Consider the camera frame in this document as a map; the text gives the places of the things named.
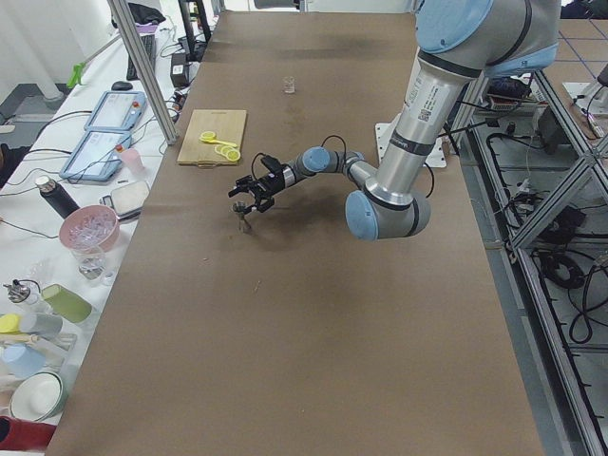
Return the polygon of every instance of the black bottle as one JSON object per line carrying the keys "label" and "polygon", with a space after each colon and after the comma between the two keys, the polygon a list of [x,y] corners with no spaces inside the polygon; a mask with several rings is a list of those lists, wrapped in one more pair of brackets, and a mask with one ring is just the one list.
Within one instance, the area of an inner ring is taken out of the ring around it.
{"label": "black bottle", "polygon": [[49,176],[36,178],[35,182],[40,189],[40,196],[47,200],[48,204],[64,219],[76,209],[79,209],[78,204],[66,189]]}

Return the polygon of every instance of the white dish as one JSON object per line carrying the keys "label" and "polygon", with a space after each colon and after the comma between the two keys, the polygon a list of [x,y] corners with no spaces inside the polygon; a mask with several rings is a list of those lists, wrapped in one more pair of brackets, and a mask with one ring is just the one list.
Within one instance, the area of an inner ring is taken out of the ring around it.
{"label": "white dish", "polygon": [[25,380],[10,399],[10,413],[15,418],[42,421],[62,409],[66,400],[59,375],[39,372]]}

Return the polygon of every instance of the cutting board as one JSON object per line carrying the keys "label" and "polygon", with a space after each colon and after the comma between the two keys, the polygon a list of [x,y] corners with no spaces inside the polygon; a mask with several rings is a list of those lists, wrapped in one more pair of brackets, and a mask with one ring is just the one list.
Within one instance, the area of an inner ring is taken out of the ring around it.
{"label": "cutting board", "polygon": [[215,131],[219,140],[236,143],[238,150],[241,150],[246,119],[245,110],[195,109],[181,145],[178,164],[238,164],[238,161],[228,161],[218,154],[215,144],[201,142],[200,134],[203,131]]}

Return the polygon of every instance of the black monitor stand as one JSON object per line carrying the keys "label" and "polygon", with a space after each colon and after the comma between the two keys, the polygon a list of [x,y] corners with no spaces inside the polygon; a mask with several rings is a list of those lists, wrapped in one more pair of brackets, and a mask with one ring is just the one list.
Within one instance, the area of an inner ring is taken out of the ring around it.
{"label": "black monitor stand", "polygon": [[[181,20],[183,27],[186,30],[185,38],[180,38],[181,46],[186,51],[186,59],[188,62],[200,62],[204,54],[209,40],[211,40],[211,29],[207,22],[207,14],[202,0],[178,0],[180,4]],[[202,34],[205,36],[205,41],[197,41],[192,30],[192,22],[190,21],[189,3],[196,3],[199,10],[199,19],[202,25]]]}

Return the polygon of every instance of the keyboard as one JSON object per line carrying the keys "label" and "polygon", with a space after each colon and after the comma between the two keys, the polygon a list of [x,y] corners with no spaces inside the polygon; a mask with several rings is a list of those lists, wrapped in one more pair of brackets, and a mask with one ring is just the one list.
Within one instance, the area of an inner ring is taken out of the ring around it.
{"label": "keyboard", "polygon": [[[148,55],[148,59],[150,59],[150,64],[152,65],[152,70],[154,71],[154,64],[156,62],[156,39],[154,35],[140,35],[142,38],[143,48],[145,49],[145,53]],[[133,65],[133,61],[129,57],[129,63],[126,67],[126,80],[133,81],[135,79],[139,79],[137,77],[137,70]]]}

